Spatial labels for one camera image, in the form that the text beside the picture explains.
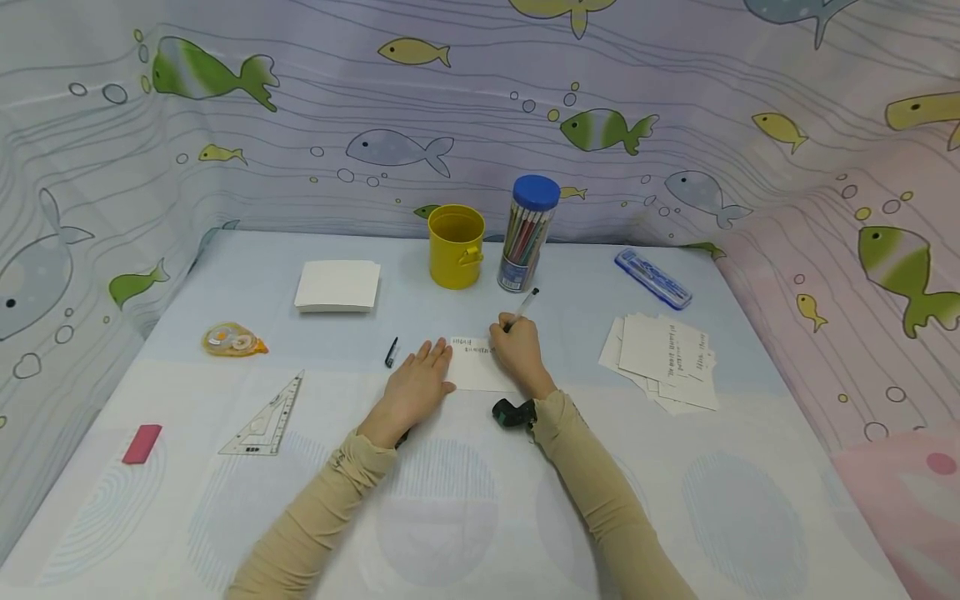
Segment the pen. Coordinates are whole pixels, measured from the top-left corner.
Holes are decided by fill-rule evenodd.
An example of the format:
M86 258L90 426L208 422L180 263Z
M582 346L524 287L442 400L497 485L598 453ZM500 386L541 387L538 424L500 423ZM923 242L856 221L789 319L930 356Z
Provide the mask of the pen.
M394 366L394 353L396 352L396 341L400 338L395 337L394 342L390 344L390 349L387 350L387 358L383 361L383 364L387 366L387 369L392 369Z
M523 304L521 304L520 307L516 310L516 312L514 313L514 317L510 319L506 325L504 325L503 327L504 333L510 333L510 328L513 327L514 324L520 320L520 317L522 317L523 313L526 312L527 306L529 306L530 302L534 300L534 296L536 296L539 293L540 293L540 288L537 288L537 287L535 287L533 291L530 292L530 296L528 296L527 300L524 300Z

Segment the pencil container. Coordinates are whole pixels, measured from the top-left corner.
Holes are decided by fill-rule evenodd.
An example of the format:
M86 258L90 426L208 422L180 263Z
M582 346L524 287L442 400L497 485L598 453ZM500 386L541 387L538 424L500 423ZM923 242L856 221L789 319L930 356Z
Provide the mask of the pencil container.
M553 213L560 202L560 186L540 175L524 175L514 182L503 256L496 281L508 292L526 292L534 279L540 248L546 241Z

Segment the person's hand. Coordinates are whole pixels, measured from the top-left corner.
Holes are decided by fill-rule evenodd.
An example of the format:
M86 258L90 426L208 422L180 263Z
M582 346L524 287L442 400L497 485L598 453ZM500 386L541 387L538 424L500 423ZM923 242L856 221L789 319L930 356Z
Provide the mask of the person's hand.
M447 394L457 389L446 378L453 347L444 338L431 349L423 342L417 354L407 356L387 380L383 397L360 424L357 434L373 445L392 448L411 427L425 420L440 407Z
M557 389L553 378L540 358L540 336L537 324L525 317L514 323L510 333L503 327L511 313L500 313L499 323L490 326L490 339L497 359L510 377L529 396L543 400Z

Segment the black object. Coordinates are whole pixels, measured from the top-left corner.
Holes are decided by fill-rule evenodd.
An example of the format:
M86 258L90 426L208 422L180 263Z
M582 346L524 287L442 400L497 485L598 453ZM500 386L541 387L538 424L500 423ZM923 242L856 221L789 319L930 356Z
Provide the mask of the black object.
M406 441L407 441L407 438L409 438L409 437L410 437L410 430L407 429L407 432L404 433L402 436L400 436L400 439L396 441L396 445L394 446L394 450L396 450L397 448L400 447L401 444L403 444L404 442L406 442Z
M501 427L513 428L526 425L533 427L537 422L537 406L533 400L527 400L519 406L514 406L507 398L500 399L493 406L493 418Z
M394 342L390 344L390 349L387 350L387 358L384 359L383 364L387 366L387 369L392 369L394 367L394 350L396 350L396 341L400 338L394 338Z

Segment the beige sleeve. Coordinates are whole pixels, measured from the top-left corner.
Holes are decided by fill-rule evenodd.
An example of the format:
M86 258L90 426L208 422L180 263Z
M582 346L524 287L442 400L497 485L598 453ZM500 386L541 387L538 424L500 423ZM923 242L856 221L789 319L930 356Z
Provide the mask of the beige sleeve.
M535 403L534 439L564 480L623 600L695 599L660 548L657 532L623 472L589 430L570 396L558 390Z
M394 450L350 433L316 477L254 546L228 600L303 598L367 493L396 461Z

